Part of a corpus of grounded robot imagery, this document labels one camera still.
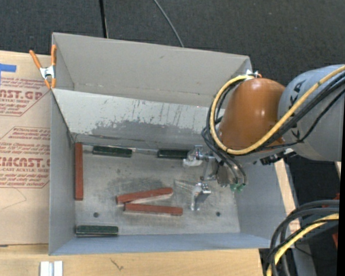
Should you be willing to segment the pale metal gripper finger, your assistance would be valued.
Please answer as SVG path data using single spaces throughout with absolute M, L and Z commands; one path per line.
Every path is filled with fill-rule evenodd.
M 198 211 L 200 205 L 211 195 L 212 191 L 205 182 L 196 183 L 192 186 L 191 205 L 192 211 Z
M 192 150 L 187 153 L 187 157 L 183 159 L 183 167 L 198 167 L 203 164 L 203 146 L 196 145 Z

